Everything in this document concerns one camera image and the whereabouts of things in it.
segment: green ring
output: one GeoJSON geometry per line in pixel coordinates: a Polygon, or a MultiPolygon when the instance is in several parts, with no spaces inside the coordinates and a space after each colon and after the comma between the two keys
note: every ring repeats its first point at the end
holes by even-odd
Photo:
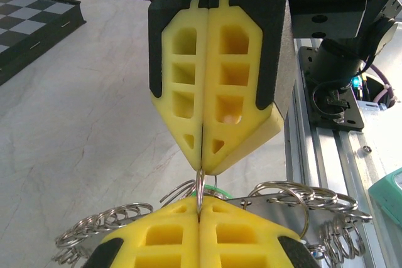
{"type": "Polygon", "coordinates": [[[216,187],[214,187],[212,185],[205,185],[205,188],[217,191],[218,193],[221,193],[222,195],[224,195],[228,199],[233,199],[232,195],[230,195],[229,193],[226,193],[224,190],[221,190],[220,188],[216,188],[216,187]]]}

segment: chessboard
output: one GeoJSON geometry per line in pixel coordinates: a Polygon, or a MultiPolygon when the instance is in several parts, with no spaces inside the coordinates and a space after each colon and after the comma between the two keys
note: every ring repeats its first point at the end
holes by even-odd
{"type": "Polygon", "coordinates": [[[0,0],[0,85],[85,23],[74,0],[0,0]]]}

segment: mint green object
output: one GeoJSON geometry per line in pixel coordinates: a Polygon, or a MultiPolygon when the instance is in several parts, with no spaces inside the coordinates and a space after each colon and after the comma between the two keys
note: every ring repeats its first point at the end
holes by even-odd
{"type": "Polygon", "coordinates": [[[369,194],[392,221],[402,226],[402,168],[374,183],[369,194]]]}
{"type": "Polygon", "coordinates": [[[204,189],[216,191],[216,192],[218,192],[218,193],[221,193],[221,194],[224,195],[225,197],[227,197],[227,199],[233,199],[233,197],[232,197],[230,194],[228,194],[228,193],[226,193],[224,190],[221,190],[220,188],[216,188],[216,187],[214,187],[214,186],[212,186],[212,185],[205,185],[205,186],[204,186],[204,189]]]}

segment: metal frame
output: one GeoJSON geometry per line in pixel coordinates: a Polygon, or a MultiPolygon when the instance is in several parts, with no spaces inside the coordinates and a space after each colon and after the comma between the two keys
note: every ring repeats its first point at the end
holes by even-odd
{"type": "MultiPolygon", "coordinates": [[[[301,46],[316,48],[319,40],[297,39],[296,53],[301,46]]],[[[341,132],[311,127],[298,66],[296,84],[285,124],[287,180],[309,186],[321,186],[346,193],[359,202],[364,212],[373,216],[372,223],[359,227],[367,247],[364,257],[346,260],[340,267],[402,267],[402,231],[371,201],[367,189],[385,175],[375,152],[367,153],[364,146],[374,147],[364,132],[341,132]]],[[[359,103],[367,120],[373,112],[380,114],[375,104],[359,103]]]]}

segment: marble countertop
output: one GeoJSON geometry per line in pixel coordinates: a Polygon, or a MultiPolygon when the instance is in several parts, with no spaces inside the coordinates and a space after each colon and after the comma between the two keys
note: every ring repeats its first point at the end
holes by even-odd
{"type": "MultiPolygon", "coordinates": [[[[150,101],[149,2],[79,1],[87,24],[0,87],[1,267],[58,267],[53,240],[81,218],[159,208],[195,177],[150,101]]],[[[285,174],[281,133],[218,186],[242,196],[285,174]]]]}

